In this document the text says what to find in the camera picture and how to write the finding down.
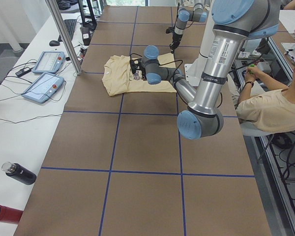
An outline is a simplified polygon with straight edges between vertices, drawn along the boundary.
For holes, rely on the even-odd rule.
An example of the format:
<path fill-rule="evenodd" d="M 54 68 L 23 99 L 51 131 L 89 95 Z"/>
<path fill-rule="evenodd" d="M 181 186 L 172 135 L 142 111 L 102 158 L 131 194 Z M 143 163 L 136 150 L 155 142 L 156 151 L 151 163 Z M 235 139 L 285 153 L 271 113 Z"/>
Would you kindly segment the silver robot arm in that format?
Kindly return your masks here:
<path fill-rule="evenodd" d="M 172 54 L 180 45 L 183 32 L 187 27 L 187 22 L 203 23 L 207 20 L 208 13 L 205 10 L 206 6 L 210 6 L 209 0 L 195 0 L 193 10 L 189 10 L 185 7 L 177 7 L 175 25 L 166 29 L 166 34 L 172 33 L 172 42 L 170 44 Z"/>
<path fill-rule="evenodd" d="M 279 26 L 278 0 L 216 0 L 211 5 L 214 39 L 197 88 L 179 69 L 162 67 L 154 45 L 145 48 L 139 59 L 130 59 L 132 73 L 141 70 L 147 82 L 168 81 L 187 104 L 179 113 L 177 127 L 187 139 L 217 134 L 224 121 L 216 102 L 229 70 L 245 40 L 276 34 Z"/>

